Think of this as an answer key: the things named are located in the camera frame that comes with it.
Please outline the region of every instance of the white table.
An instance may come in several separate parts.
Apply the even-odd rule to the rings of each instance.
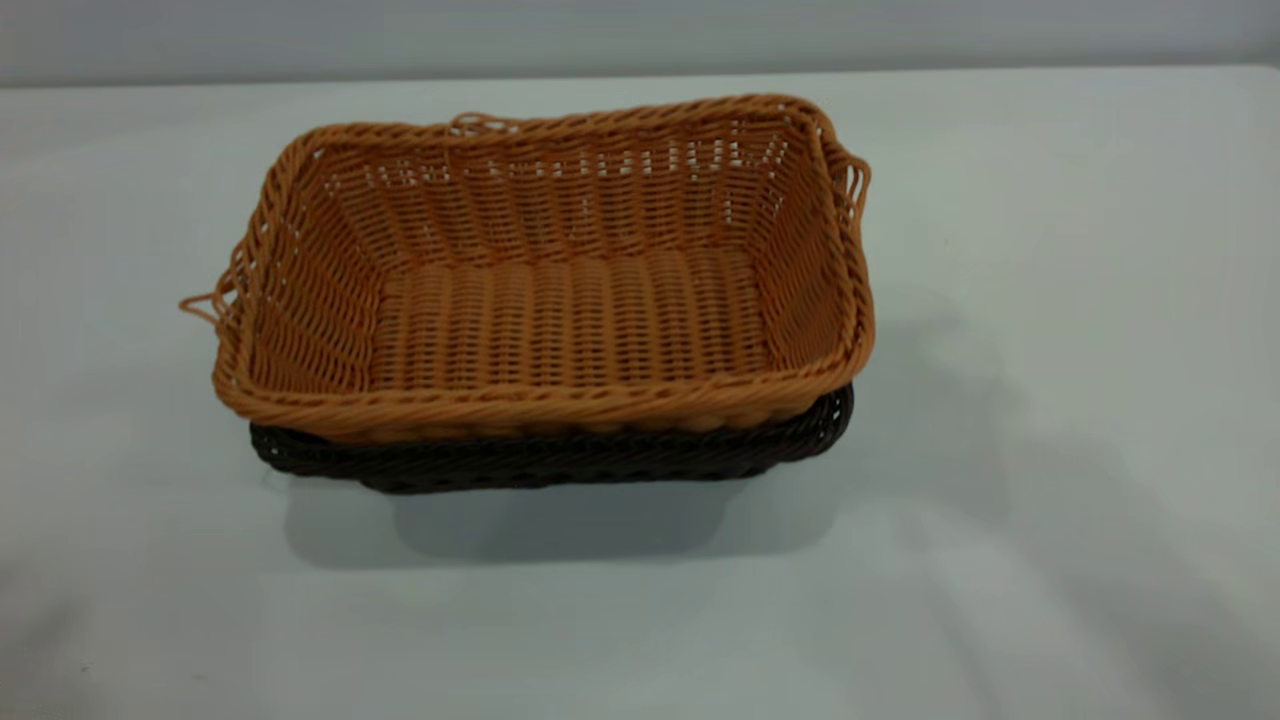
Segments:
[[[215,400],[298,132],[746,91],[876,169],[828,455],[392,500]],[[1263,68],[0,91],[0,717],[1277,717],[1277,241]]]

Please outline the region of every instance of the white backdrop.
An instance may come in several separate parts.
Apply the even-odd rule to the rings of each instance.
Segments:
[[[0,0],[0,83],[1219,61],[1277,0]]]
[[[302,128],[780,86],[876,168],[822,457],[381,497],[215,398],[177,300]],[[0,719],[1277,720],[1277,118],[1258,68],[0,91]]]

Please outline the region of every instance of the dark brown wicker basket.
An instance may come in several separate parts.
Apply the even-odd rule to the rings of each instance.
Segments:
[[[803,415],[748,430],[573,434],[344,446],[284,428],[250,425],[259,456],[282,473],[358,480],[389,495],[566,483],[664,479],[722,480],[758,475],[778,462],[827,451],[854,409],[846,386]]]

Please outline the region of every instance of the basket handle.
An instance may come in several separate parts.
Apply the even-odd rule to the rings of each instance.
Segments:
[[[236,250],[232,251],[232,264],[223,272],[221,277],[218,278],[218,284],[214,286],[212,292],[206,292],[204,295],[193,295],[178,304],[178,309],[183,313],[191,313],[192,315],[207,322],[214,325],[221,333],[225,327],[225,320],[230,315],[230,304],[227,302],[227,295],[234,292],[237,297],[244,297],[246,291],[241,283],[241,269],[247,266],[248,260],[246,259],[246,242],[241,241]],[[209,302],[212,314],[205,311],[197,305],[201,302]]]
[[[827,169],[836,192],[847,205],[852,217],[861,222],[867,206],[867,186],[872,182],[872,167],[858,155],[845,150],[838,142],[824,142]]]

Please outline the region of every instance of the stacked baskets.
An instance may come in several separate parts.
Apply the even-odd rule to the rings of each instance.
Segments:
[[[785,96],[332,126],[284,150],[183,307],[280,470],[384,492],[741,477],[849,420],[868,179]]]

